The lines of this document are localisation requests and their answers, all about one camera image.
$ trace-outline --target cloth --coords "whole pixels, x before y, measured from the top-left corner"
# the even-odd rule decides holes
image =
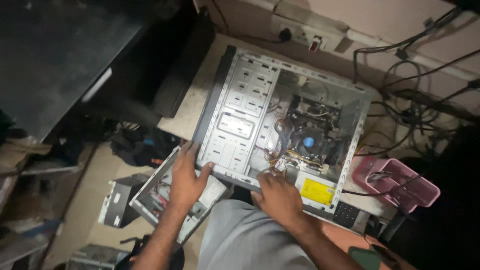
[[[212,208],[197,270],[315,270],[295,238],[261,210],[238,200]]]

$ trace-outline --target yellow label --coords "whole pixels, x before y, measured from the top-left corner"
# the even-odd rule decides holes
[[[312,179],[305,178],[300,195],[325,205],[330,205],[335,189]]]

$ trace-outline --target red switch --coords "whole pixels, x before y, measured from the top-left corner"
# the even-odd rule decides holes
[[[322,38],[319,37],[319,36],[314,36],[313,40],[312,40],[312,43],[310,43],[310,47],[308,48],[308,50],[316,52],[321,43],[322,43]]]

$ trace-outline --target pink plastic container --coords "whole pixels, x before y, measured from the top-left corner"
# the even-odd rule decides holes
[[[405,184],[409,178],[392,175],[390,177],[371,177],[374,172],[391,172],[392,174],[404,175],[406,177],[417,177],[418,173],[405,166],[396,159],[378,159],[375,157],[364,157],[360,165],[353,171],[352,179],[355,183],[365,189],[368,193],[382,193]],[[440,189],[427,179],[420,177],[401,188],[394,189],[391,195],[396,198],[403,209],[411,213],[417,205],[429,207],[440,196]],[[398,206],[398,203],[390,194],[378,196],[381,201]]]

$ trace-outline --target power socket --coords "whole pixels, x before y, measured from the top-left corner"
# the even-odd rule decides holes
[[[278,35],[283,29],[288,28],[292,33],[292,41],[301,43],[306,46],[316,40],[316,37],[321,39],[317,50],[334,51],[340,44],[345,34],[336,29],[326,26],[324,29],[314,28],[299,22],[280,17],[278,15],[272,16],[271,33]]]

